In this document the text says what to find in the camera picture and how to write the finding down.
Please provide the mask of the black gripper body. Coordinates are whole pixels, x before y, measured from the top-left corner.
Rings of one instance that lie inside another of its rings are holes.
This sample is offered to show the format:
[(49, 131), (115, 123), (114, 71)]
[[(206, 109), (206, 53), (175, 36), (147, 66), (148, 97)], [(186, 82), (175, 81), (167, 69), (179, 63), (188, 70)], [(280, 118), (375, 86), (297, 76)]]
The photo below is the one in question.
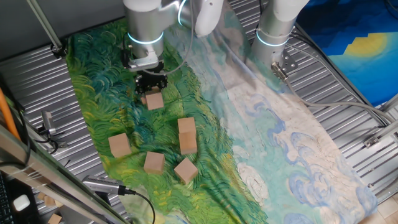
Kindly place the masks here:
[(155, 68), (148, 68), (141, 72), (141, 75), (148, 80), (149, 83), (161, 83), (165, 80), (164, 75), (159, 75), (159, 73), (163, 70), (164, 63), (160, 62), (158, 66)]

